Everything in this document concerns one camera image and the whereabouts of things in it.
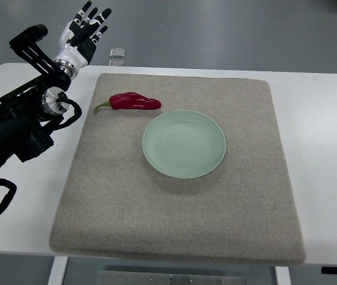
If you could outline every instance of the gray floor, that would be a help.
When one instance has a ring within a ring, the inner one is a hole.
[[[62,30],[84,2],[0,1],[0,64],[23,62],[8,41],[35,24],[49,29],[39,46],[53,58]],[[337,0],[92,2],[100,10],[113,10],[93,65],[108,65],[110,49],[116,47],[126,48],[125,65],[134,67],[337,73]],[[0,255],[0,284],[46,284],[52,260],[45,256]],[[133,264],[114,262],[114,266]],[[105,259],[72,258],[64,284],[78,284],[73,280],[95,284],[96,270],[108,263]],[[205,265],[196,266],[198,272],[208,272]],[[233,273],[233,267],[220,268]],[[253,276],[262,270],[250,268],[251,273],[246,274]],[[247,271],[239,269],[239,274],[242,272]],[[272,271],[265,272],[262,280]],[[290,268],[290,272],[293,284],[337,284],[337,276],[321,275],[317,266]]]

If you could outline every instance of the silver metal joint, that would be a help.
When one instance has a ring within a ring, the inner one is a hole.
[[[69,104],[56,102],[60,92],[64,91],[58,87],[51,87],[44,92],[42,96],[42,109],[46,113],[56,116],[64,114],[69,109]]]
[[[66,61],[64,59],[56,59],[55,63],[57,64],[57,66],[60,67],[60,69],[66,73],[70,78],[72,77],[76,77],[78,74],[77,69],[75,68],[75,66],[70,63],[69,61]]]

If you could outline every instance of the plate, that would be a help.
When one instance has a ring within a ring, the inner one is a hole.
[[[147,161],[175,178],[196,178],[214,170],[226,151],[225,136],[208,116],[192,110],[166,112],[147,126],[142,149]]]

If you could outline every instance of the green stem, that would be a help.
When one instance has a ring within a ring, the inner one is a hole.
[[[107,102],[104,102],[104,103],[98,105],[97,107],[95,107],[95,114],[97,114],[97,110],[98,110],[98,108],[100,108],[100,107],[111,107],[111,106],[110,106],[110,102],[107,101]]]

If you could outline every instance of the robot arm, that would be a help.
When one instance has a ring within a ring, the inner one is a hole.
[[[30,27],[10,41],[14,52],[41,75],[0,98],[0,167],[14,154],[22,162],[39,156],[53,146],[52,132],[71,125],[81,116],[79,105],[64,91],[80,68],[92,60],[96,44],[107,26],[96,31],[111,13],[106,9],[93,18],[98,11],[94,8],[85,17],[91,4],[88,1],[67,24],[54,61],[36,44],[48,32],[44,25]],[[69,105],[73,106],[74,115],[61,124]],[[16,186],[5,179],[0,179],[0,185],[8,188],[0,204],[2,214],[14,197]]]

